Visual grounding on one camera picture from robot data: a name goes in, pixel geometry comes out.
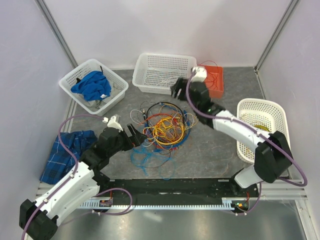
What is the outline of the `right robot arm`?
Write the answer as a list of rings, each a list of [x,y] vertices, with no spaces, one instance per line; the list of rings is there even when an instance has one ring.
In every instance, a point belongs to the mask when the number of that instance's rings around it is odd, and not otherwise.
[[[273,183],[292,165],[290,146],[282,132],[264,131],[236,118],[211,100],[205,83],[180,77],[170,89],[173,98],[189,103],[202,124],[228,135],[254,153],[254,163],[238,171],[229,184],[233,196],[242,196],[248,187],[260,182]]]

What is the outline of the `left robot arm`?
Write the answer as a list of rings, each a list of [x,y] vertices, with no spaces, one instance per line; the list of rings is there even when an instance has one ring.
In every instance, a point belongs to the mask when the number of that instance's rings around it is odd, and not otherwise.
[[[74,167],[49,191],[34,201],[26,199],[20,205],[19,226],[24,239],[49,240],[64,219],[88,199],[104,197],[110,191],[110,178],[101,172],[110,158],[118,152],[140,146],[147,136],[132,124],[131,136],[118,123],[110,123],[94,142],[76,160]]]

